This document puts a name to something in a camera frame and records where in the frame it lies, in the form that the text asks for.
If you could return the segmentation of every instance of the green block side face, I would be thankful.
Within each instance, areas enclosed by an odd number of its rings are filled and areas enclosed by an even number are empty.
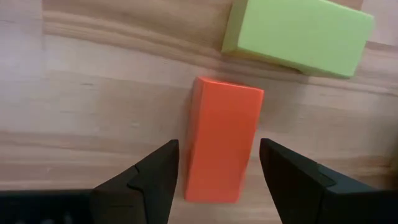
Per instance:
[[[238,7],[242,2],[245,7]],[[223,51],[256,55],[307,75],[349,78],[373,26],[373,16],[326,0],[237,0]]]

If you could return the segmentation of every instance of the green block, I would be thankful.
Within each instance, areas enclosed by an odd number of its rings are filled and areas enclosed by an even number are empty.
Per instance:
[[[373,27],[373,16],[326,0],[237,0],[222,52],[350,78]]]

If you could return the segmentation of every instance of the orange block top face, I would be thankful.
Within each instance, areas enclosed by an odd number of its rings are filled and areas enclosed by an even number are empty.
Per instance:
[[[250,157],[263,90],[198,78],[187,146],[185,199],[235,202]]]

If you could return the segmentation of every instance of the orange block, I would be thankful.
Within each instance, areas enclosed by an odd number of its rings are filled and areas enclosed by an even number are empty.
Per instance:
[[[197,78],[187,140],[186,200],[238,200],[263,93],[257,88]]]

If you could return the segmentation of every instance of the wooden table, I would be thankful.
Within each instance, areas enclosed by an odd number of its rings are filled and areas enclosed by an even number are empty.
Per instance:
[[[280,223],[260,138],[388,187],[398,147],[398,2],[338,2],[376,16],[351,80],[222,56],[231,0],[0,0],[0,188],[94,187],[175,138],[182,163],[169,223]],[[199,75],[265,90],[234,205],[182,198]]]

